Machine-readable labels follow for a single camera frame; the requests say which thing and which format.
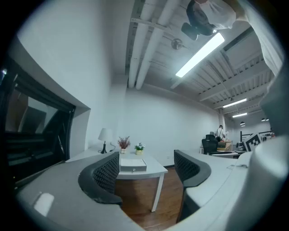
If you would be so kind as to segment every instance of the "small plant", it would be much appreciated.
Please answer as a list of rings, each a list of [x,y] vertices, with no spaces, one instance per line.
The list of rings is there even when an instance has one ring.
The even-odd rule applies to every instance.
[[[131,142],[129,141],[129,136],[125,138],[120,137],[117,143],[122,149],[126,149],[131,144]]]
[[[136,150],[143,150],[144,148],[145,148],[145,144],[138,143],[137,145],[135,145]]]

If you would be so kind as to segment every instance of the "checkerboard pattern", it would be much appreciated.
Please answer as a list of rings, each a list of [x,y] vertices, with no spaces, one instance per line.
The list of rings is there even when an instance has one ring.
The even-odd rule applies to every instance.
[[[253,134],[245,141],[246,150],[251,152],[261,143],[259,134]]]

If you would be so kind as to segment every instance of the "window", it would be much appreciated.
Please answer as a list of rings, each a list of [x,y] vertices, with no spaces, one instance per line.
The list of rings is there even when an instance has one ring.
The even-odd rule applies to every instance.
[[[8,59],[0,85],[5,154],[17,186],[69,158],[75,106],[44,88]]]

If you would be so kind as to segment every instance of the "ceiling light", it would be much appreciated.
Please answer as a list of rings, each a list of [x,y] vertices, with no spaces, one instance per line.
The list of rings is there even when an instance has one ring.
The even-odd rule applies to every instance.
[[[227,105],[223,106],[223,108],[226,108],[226,107],[228,107],[228,106],[233,106],[233,105],[235,105],[235,104],[242,103],[242,102],[245,102],[245,101],[247,101],[247,99],[242,99],[242,100],[239,100],[239,101],[237,101],[237,102],[227,104]]]
[[[243,113],[243,114],[234,115],[234,116],[233,116],[233,118],[235,118],[235,117],[239,117],[239,116],[245,116],[245,115],[247,115],[247,113]]]
[[[220,33],[217,33],[193,57],[191,57],[191,59],[176,73],[176,76],[180,78],[183,77],[224,41],[225,39],[223,36]]]

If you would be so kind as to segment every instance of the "ceiling duct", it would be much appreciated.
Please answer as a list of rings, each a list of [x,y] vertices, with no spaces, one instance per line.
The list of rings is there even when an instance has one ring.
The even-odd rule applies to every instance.
[[[242,67],[262,54],[259,39],[252,28],[247,29],[231,41],[224,47],[224,50],[234,69]]]
[[[146,0],[140,15],[140,19],[149,21],[154,12],[156,3],[157,0]],[[132,50],[130,73],[128,79],[129,88],[133,88],[135,86],[136,74],[140,64],[140,55],[144,46],[145,37],[148,30],[149,26],[142,23],[139,23],[136,29],[135,42]]]
[[[166,5],[165,5],[165,7],[164,7],[159,19],[158,19],[159,25],[164,26],[164,27],[166,27],[168,25],[172,14],[174,13],[175,9],[179,6],[180,2],[181,2],[180,0],[167,0]],[[151,60],[153,58],[153,55],[157,49],[157,46],[158,46],[160,40],[163,37],[163,33],[164,33],[163,30],[158,29],[158,28],[154,28],[152,36],[150,37],[149,44],[148,44],[148,47],[145,51],[144,58],[143,58],[141,66],[140,66],[139,75],[138,75],[138,78],[136,81],[135,87],[138,90],[141,89],[141,87],[144,83],[145,77],[146,77],[148,70],[149,70],[149,67],[150,67]]]

